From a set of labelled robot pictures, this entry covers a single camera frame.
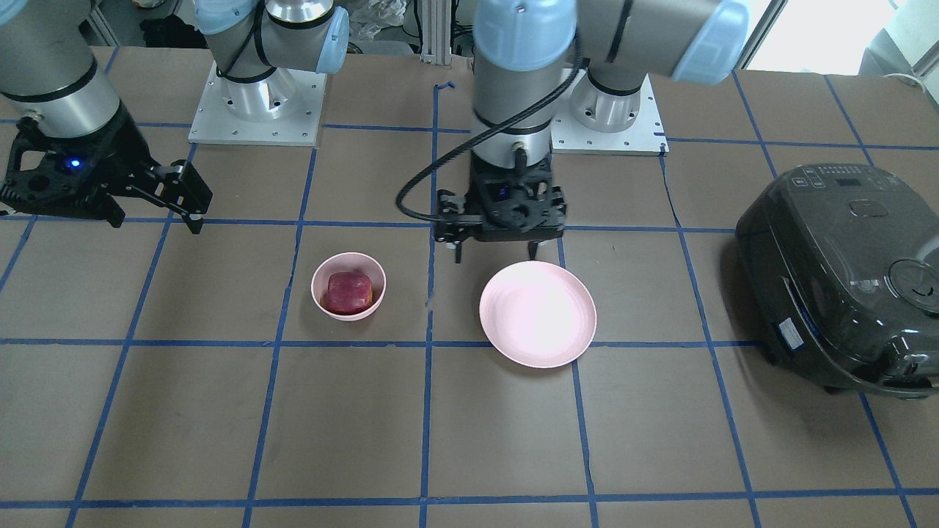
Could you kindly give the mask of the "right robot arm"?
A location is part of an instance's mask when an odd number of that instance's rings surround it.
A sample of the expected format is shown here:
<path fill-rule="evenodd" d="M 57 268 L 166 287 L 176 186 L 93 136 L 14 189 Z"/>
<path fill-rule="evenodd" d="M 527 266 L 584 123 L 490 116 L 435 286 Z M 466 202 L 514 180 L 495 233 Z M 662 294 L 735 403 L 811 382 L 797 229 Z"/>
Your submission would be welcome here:
<path fill-rule="evenodd" d="M 333 74 L 348 56 L 350 16 L 335 1 L 195 1 L 139 23 L 147 49 L 205 50 L 225 114 L 239 125 L 299 113 L 296 73 Z M 159 163 L 85 39 L 97 1 L 2 3 L 2 99 L 17 114 L 2 172 L 6 213 L 126 219 L 120 198 L 171 211 L 202 231 L 212 190 L 190 161 Z"/>

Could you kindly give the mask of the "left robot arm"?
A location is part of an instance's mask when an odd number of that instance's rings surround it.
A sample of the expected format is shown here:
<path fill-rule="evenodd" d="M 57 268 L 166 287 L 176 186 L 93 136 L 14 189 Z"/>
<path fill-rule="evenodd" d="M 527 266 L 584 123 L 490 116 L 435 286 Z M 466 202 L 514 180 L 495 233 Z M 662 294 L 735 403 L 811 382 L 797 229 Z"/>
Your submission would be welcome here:
<path fill-rule="evenodd" d="M 472 137 L 466 193 L 437 190 L 432 235 L 461 253 L 480 243 L 539 245 L 563 236 L 550 126 L 561 109 L 603 135 L 640 111 L 650 73 L 714 86 L 748 37 L 745 1 L 481 1 L 473 21 Z"/>

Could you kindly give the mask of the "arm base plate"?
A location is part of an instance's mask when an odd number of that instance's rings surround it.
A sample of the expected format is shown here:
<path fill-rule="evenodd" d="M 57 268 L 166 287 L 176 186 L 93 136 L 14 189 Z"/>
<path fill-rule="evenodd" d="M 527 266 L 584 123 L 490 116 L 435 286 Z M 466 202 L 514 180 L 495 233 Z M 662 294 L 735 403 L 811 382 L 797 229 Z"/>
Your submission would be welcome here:
<path fill-rule="evenodd" d="M 637 92 L 613 95 L 580 71 L 561 94 L 550 125 L 554 153 L 666 155 L 670 148 L 648 76 Z"/>
<path fill-rule="evenodd" d="M 251 84 L 211 67 L 188 140 L 228 146 L 316 147 L 326 92 L 324 73 L 278 69 Z"/>

